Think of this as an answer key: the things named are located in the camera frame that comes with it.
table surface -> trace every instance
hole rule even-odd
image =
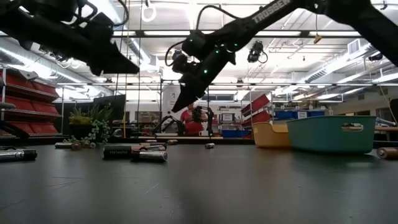
[[[169,146],[164,164],[32,146],[0,164],[1,223],[397,223],[398,162]]]

